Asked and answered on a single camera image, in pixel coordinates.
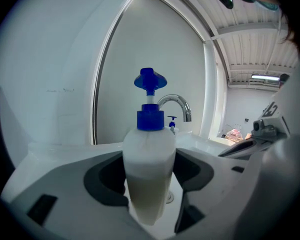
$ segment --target chrome faucet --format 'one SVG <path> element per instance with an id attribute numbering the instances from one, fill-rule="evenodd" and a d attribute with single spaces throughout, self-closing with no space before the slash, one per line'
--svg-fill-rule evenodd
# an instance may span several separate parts
<path id="1" fill-rule="evenodd" d="M 158 101 L 158 105 L 159 105 L 159 109 L 161 109 L 161 107 L 167 103 L 167 102 L 176 102 L 180 105 L 182 112 L 183 112 L 183 121 L 184 122 L 191 122 L 191 109 L 189 107 L 189 104 L 187 103 L 187 101 L 182 98 L 179 95 L 176 94 L 169 94 L 166 96 L 163 96 L 159 101 Z"/>

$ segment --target white machine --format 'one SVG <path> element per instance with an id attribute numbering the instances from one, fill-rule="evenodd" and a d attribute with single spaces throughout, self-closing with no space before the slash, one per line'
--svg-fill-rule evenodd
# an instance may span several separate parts
<path id="1" fill-rule="evenodd" d="M 66 104 L 71 91 L 55 92 Z M 58 103 L 58 109 L 64 108 Z M 122 144 L 62 144 L 29 145 L 2 191 L 27 234 L 42 240 L 155 239 L 129 213 Z M 251 139 L 218 156 L 177 146 L 173 173 L 182 187 L 173 240 L 259 239 L 279 219 L 293 220 L 286 214 L 300 195 L 300 63 L 254 122 Z"/>

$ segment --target white pipe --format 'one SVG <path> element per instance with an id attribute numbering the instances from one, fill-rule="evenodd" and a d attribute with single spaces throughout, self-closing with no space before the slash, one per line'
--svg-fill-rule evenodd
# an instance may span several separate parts
<path id="1" fill-rule="evenodd" d="M 205 60 L 205 93 L 199 136 L 208 139 L 217 105 L 217 64 L 213 42 L 207 40 L 203 45 L 203 49 Z"/>
<path id="2" fill-rule="evenodd" d="M 266 83 L 264 81 L 254 81 L 254 79 L 249 79 L 248 80 L 248 85 L 261 85 L 261 86 L 272 86 L 272 87 L 279 87 L 279 84 L 275 84 L 275 83 Z"/>
<path id="3" fill-rule="evenodd" d="M 229 88 L 232 89 L 253 89 L 253 90 L 267 90 L 272 92 L 277 92 L 279 90 L 279 87 L 272 87 L 264 84 L 260 85 L 248 85 L 248 84 L 228 84 Z"/>
<path id="4" fill-rule="evenodd" d="M 271 56 L 270 56 L 270 59 L 269 59 L 269 63 L 268 63 L 268 65 L 266 66 L 266 69 L 265 69 L 265 71 L 264 71 L 265 73 L 268 71 L 268 68 L 269 68 L 269 66 L 270 66 L 270 63 L 271 63 L 271 61 L 272 61 L 272 59 L 273 59 L 273 56 L 274 56 L 274 54 L 275 54 L 275 51 L 276 51 L 276 44 L 278 43 L 278 39 L 279 39 L 280 32 L 281 32 L 281 14 L 280 14 L 280 12 L 278 13 L 278 15 L 279 15 L 278 31 L 277 31 L 277 33 L 276 33 L 276 37 L 275 37 L 275 41 L 274 41 L 272 53 L 271 53 Z"/>
<path id="5" fill-rule="evenodd" d="M 146 97 L 147 104 L 155 104 L 155 96 L 149 95 Z"/>

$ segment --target ceiling beam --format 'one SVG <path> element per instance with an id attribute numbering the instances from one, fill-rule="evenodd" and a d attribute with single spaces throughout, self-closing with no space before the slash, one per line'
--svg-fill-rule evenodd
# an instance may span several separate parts
<path id="1" fill-rule="evenodd" d="M 265 72 L 266 65 L 230 65 L 230 72 L 234 71 L 260 71 Z M 286 66 L 276 66 L 276 65 L 270 65 L 268 72 L 278 72 L 278 73 L 286 73 L 286 74 L 292 74 L 295 69 L 291 67 Z"/>
<path id="2" fill-rule="evenodd" d="M 242 83 L 228 83 L 229 88 L 234 89 L 253 89 L 253 90 L 263 90 L 263 91 L 271 91 L 277 92 L 279 90 L 279 86 L 268 86 L 268 85 L 261 85 L 261 84 L 242 84 Z"/>
<path id="3" fill-rule="evenodd" d="M 220 38 L 227 38 L 231 35 L 241 35 L 241 34 L 269 34 L 276 33 L 278 31 L 278 25 L 273 22 L 258 22 L 258 23 L 248 23 L 239 24 L 218 29 L 218 35 L 213 36 L 211 39 L 216 40 Z M 287 35 L 288 25 L 281 25 L 281 33 Z"/>

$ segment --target white wall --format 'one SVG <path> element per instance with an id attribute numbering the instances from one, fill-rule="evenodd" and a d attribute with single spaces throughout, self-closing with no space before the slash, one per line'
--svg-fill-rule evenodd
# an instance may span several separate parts
<path id="1" fill-rule="evenodd" d="M 155 101 L 167 94 L 184 97 L 192 122 L 183 122 L 180 106 L 163 105 L 167 116 L 177 116 L 176 127 L 199 134 L 205 100 L 203 43 L 192 28 L 160 0 L 133 0 L 110 43 L 101 75 L 97 104 L 98 144 L 122 142 L 137 126 L 137 111 L 146 103 L 146 91 L 134 86 L 141 68 L 151 67 L 166 77 L 166 87 L 155 92 Z"/>
<path id="2" fill-rule="evenodd" d="M 217 94 L 216 94 L 216 105 L 209 133 L 209 139 L 215 137 L 221 137 L 222 128 L 225 122 L 225 113 L 227 105 L 227 79 L 226 73 L 222 66 L 216 67 L 216 79 L 217 79 Z"/>
<path id="3" fill-rule="evenodd" d="M 269 105 L 273 92 L 249 89 L 228 89 L 223 134 L 241 127 L 243 138 L 253 130 L 253 123 Z"/>
<path id="4" fill-rule="evenodd" d="M 96 63 L 127 0 L 21 0 L 0 29 L 0 122 L 17 166 L 30 142 L 90 144 Z"/>

